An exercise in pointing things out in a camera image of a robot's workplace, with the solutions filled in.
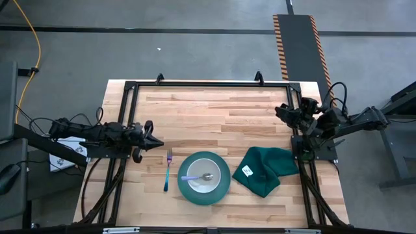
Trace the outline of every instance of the wooden table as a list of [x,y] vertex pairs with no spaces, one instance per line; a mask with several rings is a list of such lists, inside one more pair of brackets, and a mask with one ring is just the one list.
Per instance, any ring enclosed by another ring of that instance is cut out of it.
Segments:
[[[109,81],[102,122],[117,121],[124,82]],[[320,100],[317,83],[300,84],[302,96]],[[284,88],[143,86],[138,94],[135,122],[144,124],[153,120],[153,135],[165,144],[146,152],[140,164],[128,160],[118,226],[307,227],[299,175],[281,177],[281,185],[266,198],[260,198],[232,179],[226,197],[210,206],[190,203],[177,186],[181,163],[197,151],[219,154],[233,173],[250,146],[290,149],[292,130],[274,112],[274,107],[287,103]],[[127,104],[125,121],[129,109]],[[170,148],[174,157],[169,191],[165,193],[166,152]],[[103,192],[108,163],[109,160],[101,160],[92,172],[86,188],[86,211]],[[348,222],[336,169],[328,162],[317,161],[317,174],[323,197],[339,218]],[[74,221],[81,219],[80,201]],[[315,199],[311,202],[318,220]]]

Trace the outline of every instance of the metal bracket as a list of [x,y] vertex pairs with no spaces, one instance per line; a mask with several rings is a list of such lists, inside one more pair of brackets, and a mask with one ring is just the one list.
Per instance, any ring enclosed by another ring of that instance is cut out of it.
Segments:
[[136,81],[126,81],[124,83],[124,90],[130,90],[135,85],[136,85]]
[[298,228],[285,229],[285,233],[286,234],[321,234],[320,230],[298,229]]
[[163,74],[158,74],[157,79],[156,79],[156,85],[159,85],[161,83],[161,80],[163,80]]
[[138,232],[140,232],[140,227],[112,227],[103,229],[103,234],[124,234]]
[[[302,138],[302,136],[291,137],[293,155],[303,155],[303,152],[302,152],[303,141],[304,139]],[[330,140],[326,142],[321,148],[315,149],[315,155],[316,155],[315,160],[323,160],[323,161],[337,160],[338,156],[335,150],[333,150],[333,148],[335,148],[335,144],[333,143],[332,140]]]
[[18,69],[18,76],[20,77],[30,77],[32,72],[37,73],[39,72],[38,68],[31,68],[31,69]]
[[302,91],[302,89],[300,88],[300,84],[299,83],[289,83],[289,86],[291,88],[293,88],[297,92],[301,92]]
[[260,81],[259,84],[261,86],[265,85],[265,80],[263,79],[263,75],[261,75],[260,71],[257,71],[254,77],[254,81]]
[[86,147],[88,150],[88,157],[92,159],[128,159],[132,147],[123,147],[121,149],[103,148],[103,147]]

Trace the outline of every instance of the orange and black striped edge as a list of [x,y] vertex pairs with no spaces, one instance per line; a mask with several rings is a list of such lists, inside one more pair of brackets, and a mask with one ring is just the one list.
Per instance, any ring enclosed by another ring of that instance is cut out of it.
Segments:
[[281,40],[279,19],[278,19],[277,15],[273,15],[273,24],[274,24],[274,33],[276,34],[276,41],[278,43],[278,53],[279,53],[281,78],[284,81],[288,81],[289,76],[287,75],[285,52],[283,50],[283,41]]
[[[328,72],[328,67],[326,66],[324,51],[322,50],[322,46],[320,44],[317,25],[315,23],[315,19],[313,18],[313,16],[309,16],[309,17],[311,18],[312,29],[313,29],[313,32],[315,33],[315,40],[317,41],[317,45],[318,45],[318,51],[319,51],[320,61],[322,62],[322,67],[324,68],[324,73],[325,73],[325,78],[326,78],[326,84],[328,85],[328,89],[329,89],[329,88],[331,88],[332,83],[331,83],[330,74]],[[335,98],[335,95],[333,94],[333,90],[331,90],[330,96],[331,96],[332,99]],[[337,106],[337,104],[335,102],[333,102],[332,105],[334,107]]]

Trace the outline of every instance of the spoon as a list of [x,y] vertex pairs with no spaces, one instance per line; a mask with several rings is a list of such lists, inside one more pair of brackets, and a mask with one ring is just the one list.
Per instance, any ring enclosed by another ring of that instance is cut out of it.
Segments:
[[204,181],[210,181],[214,178],[214,176],[210,173],[205,173],[202,176],[182,176],[181,179],[183,181],[193,180],[193,179],[203,179]]

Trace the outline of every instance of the gray floor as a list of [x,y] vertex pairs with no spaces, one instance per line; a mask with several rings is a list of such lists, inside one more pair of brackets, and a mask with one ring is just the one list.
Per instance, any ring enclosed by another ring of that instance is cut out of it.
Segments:
[[[83,27],[272,29],[272,14],[287,12],[284,0],[20,2],[35,25]],[[293,0],[293,5],[296,14],[314,15],[320,30],[416,31],[412,0]],[[25,22],[11,2],[0,13],[0,23]],[[249,80],[257,70],[265,79],[281,79],[274,36],[41,32],[39,37],[41,72],[23,103],[31,116],[84,112],[93,118],[108,79],[154,79],[163,72],[167,79]],[[348,86],[351,113],[383,106],[389,96],[416,80],[416,38],[321,41],[332,82]],[[0,60],[31,67],[36,58],[30,32],[0,32]],[[25,81],[19,78],[20,90]],[[340,89],[335,93],[342,95]],[[48,123],[41,127],[47,129]],[[379,182],[393,176],[380,134],[358,132],[345,138],[337,152],[351,224],[415,232],[416,187],[378,189]],[[36,201],[35,220],[43,226],[69,224],[78,193],[79,188]]]

